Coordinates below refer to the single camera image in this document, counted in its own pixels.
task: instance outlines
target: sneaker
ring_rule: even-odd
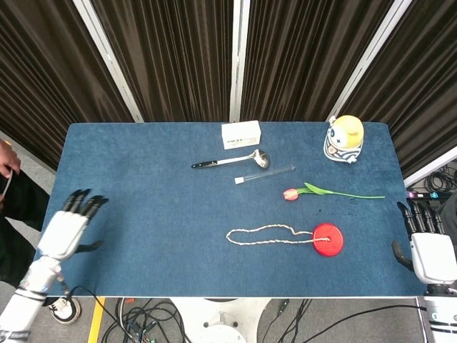
[[[58,298],[48,307],[52,316],[61,324],[71,324],[81,315],[81,305],[76,299]]]

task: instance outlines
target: white robotic hand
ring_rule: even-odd
[[[409,201],[398,203],[405,219],[412,261],[392,242],[395,258],[427,285],[424,294],[428,320],[436,343],[457,342],[457,294],[449,286],[457,280],[457,261],[451,238],[445,234],[439,214]]]
[[[79,245],[90,219],[108,201],[102,196],[94,196],[82,204],[89,192],[89,189],[74,192],[64,208],[52,217],[38,244],[42,256],[32,263],[0,316],[0,342],[27,341],[31,324],[56,279],[64,286],[65,293],[69,292],[61,273],[61,261],[101,245],[101,241]]]

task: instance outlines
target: brown curtain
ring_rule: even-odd
[[[324,121],[391,3],[253,0],[241,120]]]
[[[233,0],[92,0],[147,121],[228,121]]]
[[[0,46],[0,130],[50,167],[71,123],[132,121],[71,0],[1,0]]]
[[[342,114],[387,123],[405,177],[457,146],[457,1],[413,1]]]

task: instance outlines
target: silver spoon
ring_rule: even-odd
[[[232,162],[244,161],[246,159],[253,159],[257,165],[263,169],[267,169],[270,166],[270,159],[266,152],[256,149],[253,151],[252,154],[243,156],[243,157],[235,157],[234,159],[222,159],[220,161],[206,161],[200,162],[197,164],[192,164],[192,168],[199,169],[199,168],[208,168],[209,166],[218,166],[220,164],[227,164]]]

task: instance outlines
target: blue table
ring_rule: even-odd
[[[365,123],[355,164],[323,154],[326,123],[261,123],[260,148],[271,168],[286,172],[241,185],[234,177],[260,172],[253,161],[191,169],[193,163],[251,153],[224,151],[217,123],[74,124],[70,127],[46,223],[76,189],[109,198],[82,243],[103,239],[95,252],[64,262],[70,287],[116,297],[383,297],[416,296],[423,286],[397,263],[391,241],[408,251],[396,202],[405,188],[385,124]],[[364,200],[282,192],[304,182],[340,192],[385,195]],[[336,257],[312,244],[240,247],[231,229],[282,223],[312,231],[330,222],[345,246]],[[238,239],[291,238],[285,231]],[[55,287],[52,294],[61,294]]]

